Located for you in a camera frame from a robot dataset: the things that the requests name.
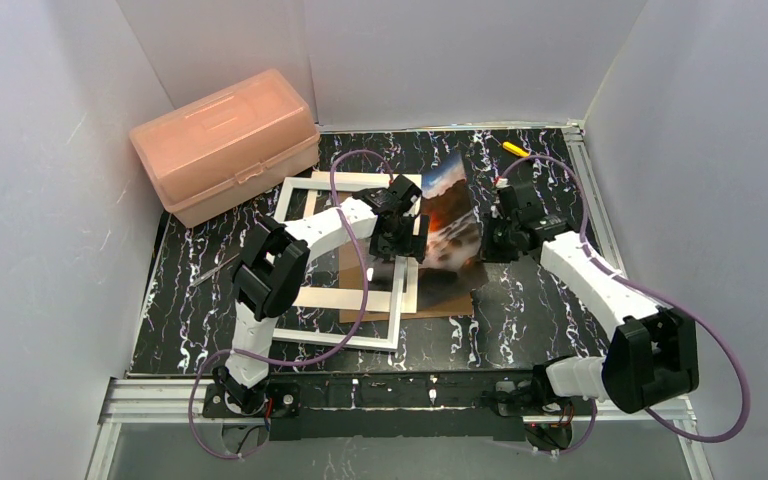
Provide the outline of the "sunset photo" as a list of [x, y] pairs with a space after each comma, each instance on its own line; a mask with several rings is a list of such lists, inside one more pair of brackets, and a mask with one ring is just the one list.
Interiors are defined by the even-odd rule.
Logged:
[[481, 224], [473, 206], [460, 152], [451, 152], [440, 165], [422, 175], [420, 211], [430, 220], [423, 263], [429, 251], [441, 251], [446, 247], [476, 249], [480, 260]]

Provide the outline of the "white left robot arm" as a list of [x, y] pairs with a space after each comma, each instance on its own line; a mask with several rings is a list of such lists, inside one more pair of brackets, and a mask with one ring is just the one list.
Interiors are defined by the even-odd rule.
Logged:
[[260, 218], [246, 234], [232, 275], [236, 325], [225, 366], [237, 384], [264, 381], [278, 319], [297, 300], [311, 261], [345, 244], [366, 240], [384, 262], [425, 257], [429, 218], [414, 213], [422, 190], [398, 175], [385, 187], [364, 188], [315, 215], [282, 223]]

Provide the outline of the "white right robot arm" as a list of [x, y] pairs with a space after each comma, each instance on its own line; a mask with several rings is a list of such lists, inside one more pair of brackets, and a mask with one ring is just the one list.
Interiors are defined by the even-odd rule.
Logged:
[[582, 397], [636, 413], [698, 387], [697, 337], [688, 315], [620, 284], [616, 270], [601, 271], [600, 255], [565, 218], [543, 210], [532, 186], [500, 179], [495, 192], [483, 217], [481, 260], [531, 257], [576, 295], [610, 339], [604, 356], [536, 366], [503, 401], [545, 406]]

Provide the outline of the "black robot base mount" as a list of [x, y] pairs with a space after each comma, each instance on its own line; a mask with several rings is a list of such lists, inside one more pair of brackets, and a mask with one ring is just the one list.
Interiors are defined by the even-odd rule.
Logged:
[[247, 390], [216, 368], [196, 399], [203, 418], [251, 420], [274, 441], [473, 436], [567, 445], [590, 406], [540, 398], [530, 381], [521, 369], [278, 372]]

